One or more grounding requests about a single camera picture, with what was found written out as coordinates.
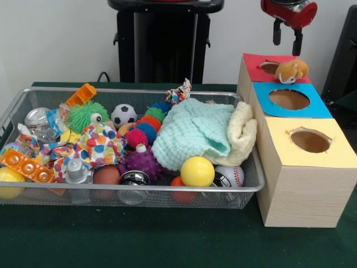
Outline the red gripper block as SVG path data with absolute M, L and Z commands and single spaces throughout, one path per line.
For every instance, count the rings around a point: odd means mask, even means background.
M 293 28 L 295 40 L 293 42 L 292 55 L 300 56 L 302 46 L 302 28 L 309 25 L 317 13 L 317 3 L 314 1 L 278 1 L 261 0 L 260 6 L 263 12 L 275 19 L 273 24 L 273 43 L 278 46 L 281 43 L 281 24 Z

